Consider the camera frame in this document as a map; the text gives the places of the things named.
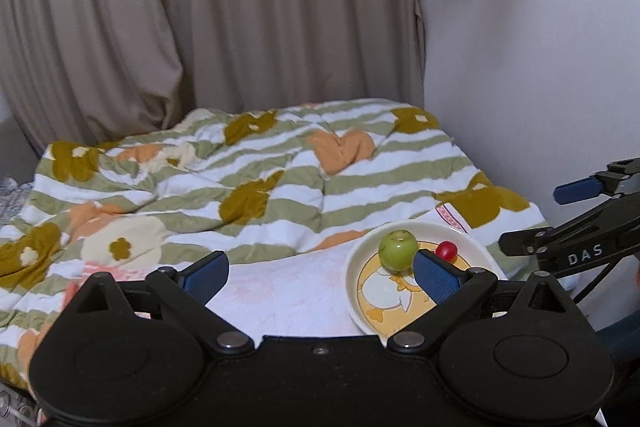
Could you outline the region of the cherry tomato front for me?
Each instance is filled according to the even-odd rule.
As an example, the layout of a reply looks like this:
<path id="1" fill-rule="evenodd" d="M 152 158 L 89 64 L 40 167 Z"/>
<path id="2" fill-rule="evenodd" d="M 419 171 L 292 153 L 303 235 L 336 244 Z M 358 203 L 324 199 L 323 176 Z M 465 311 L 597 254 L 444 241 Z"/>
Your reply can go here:
<path id="1" fill-rule="evenodd" d="M 435 249 L 435 255 L 449 263 L 456 262 L 458 252 L 458 246 L 450 241 L 442 241 Z"/>

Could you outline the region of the small green apple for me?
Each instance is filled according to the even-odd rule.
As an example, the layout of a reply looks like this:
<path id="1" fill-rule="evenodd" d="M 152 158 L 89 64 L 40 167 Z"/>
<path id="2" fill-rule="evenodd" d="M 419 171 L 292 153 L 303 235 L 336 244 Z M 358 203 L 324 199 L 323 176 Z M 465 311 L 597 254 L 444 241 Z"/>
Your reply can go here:
<path id="1" fill-rule="evenodd" d="M 378 244 L 378 259 L 387 271 L 401 272 L 412 267 L 419 244 L 407 230 L 395 230 L 386 234 Z"/>

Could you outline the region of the cream duck bowl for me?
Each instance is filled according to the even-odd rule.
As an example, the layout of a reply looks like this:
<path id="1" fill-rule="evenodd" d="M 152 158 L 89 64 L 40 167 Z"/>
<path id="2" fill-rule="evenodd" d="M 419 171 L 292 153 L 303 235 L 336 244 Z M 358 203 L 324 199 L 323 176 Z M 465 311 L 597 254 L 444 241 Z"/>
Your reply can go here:
<path id="1" fill-rule="evenodd" d="M 481 267 L 504 277 L 489 251 L 461 230 L 439 222 L 404 220 L 387 223 L 358 239 L 343 265 L 344 299 L 352 321 L 367 335 L 385 341 L 434 308 L 433 299 L 416 283 L 410 271 L 392 273 L 378 257 L 383 237 L 396 230 L 410 232 L 420 245 L 432 249 L 443 241 L 455 243 L 458 257 L 454 265 L 465 270 Z"/>

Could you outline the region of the pink floral towel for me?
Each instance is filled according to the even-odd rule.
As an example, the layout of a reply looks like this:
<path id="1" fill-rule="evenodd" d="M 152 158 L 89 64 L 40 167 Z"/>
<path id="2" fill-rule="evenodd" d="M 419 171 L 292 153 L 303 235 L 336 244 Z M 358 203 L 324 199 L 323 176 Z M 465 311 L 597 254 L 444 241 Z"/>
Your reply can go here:
<path id="1" fill-rule="evenodd" d="M 357 335 L 344 265 L 362 236 L 401 220 L 409 221 L 411 232 L 425 222 L 446 223 L 442 213 L 421 212 L 406 202 L 323 232 L 278 219 L 247 225 L 238 236 L 215 231 L 170 235 L 156 218 L 117 219 L 81 241 L 61 303 L 67 305 L 96 272 L 141 281 L 162 265 L 182 270 L 212 251 L 223 251 L 231 265 L 229 280 L 206 306 L 255 341 L 265 335 Z"/>

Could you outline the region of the green striped floral blanket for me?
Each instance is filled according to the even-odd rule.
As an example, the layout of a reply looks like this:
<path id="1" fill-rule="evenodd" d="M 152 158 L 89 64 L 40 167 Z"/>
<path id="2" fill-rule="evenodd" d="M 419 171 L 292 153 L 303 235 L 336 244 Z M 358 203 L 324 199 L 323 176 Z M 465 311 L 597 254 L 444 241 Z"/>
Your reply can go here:
<path id="1" fill-rule="evenodd" d="M 1 231 L 1 376 L 26 387 L 81 241 L 117 219 L 156 218 L 170 235 L 238 236 L 278 219 L 323 232 L 402 202 L 442 213 L 507 277 L 533 270 L 498 239 L 543 225 L 540 210 L 491 183 L 419 107 L 362 98 L 239 115 L 197 109 L 169 130 L 110 144 L 54 142 Z"/>

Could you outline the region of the grey sofa backrest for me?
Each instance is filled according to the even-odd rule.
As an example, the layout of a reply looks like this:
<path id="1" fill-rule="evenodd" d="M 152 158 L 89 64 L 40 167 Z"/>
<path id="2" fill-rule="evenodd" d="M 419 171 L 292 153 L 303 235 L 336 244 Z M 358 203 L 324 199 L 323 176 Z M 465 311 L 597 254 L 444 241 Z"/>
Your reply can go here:
<path id="1" fill-rule="evenodd" d="M 17 121 L 10 117 L 1 123 L 1 179 L 11 178 L 18 184 L 32 182 L 40 155 L 29 143 Z"/>

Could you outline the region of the beige curtain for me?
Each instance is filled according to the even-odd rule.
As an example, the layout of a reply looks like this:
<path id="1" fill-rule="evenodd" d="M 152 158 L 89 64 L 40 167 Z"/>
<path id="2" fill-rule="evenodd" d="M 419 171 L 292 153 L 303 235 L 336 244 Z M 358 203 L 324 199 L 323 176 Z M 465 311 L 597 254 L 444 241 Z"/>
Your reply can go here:
<path id="1" fill-rule="evenodd" d="M 1 92 L 35 150 L 304 102 L 423 100 L 419 0 L 1 0 Z"/>

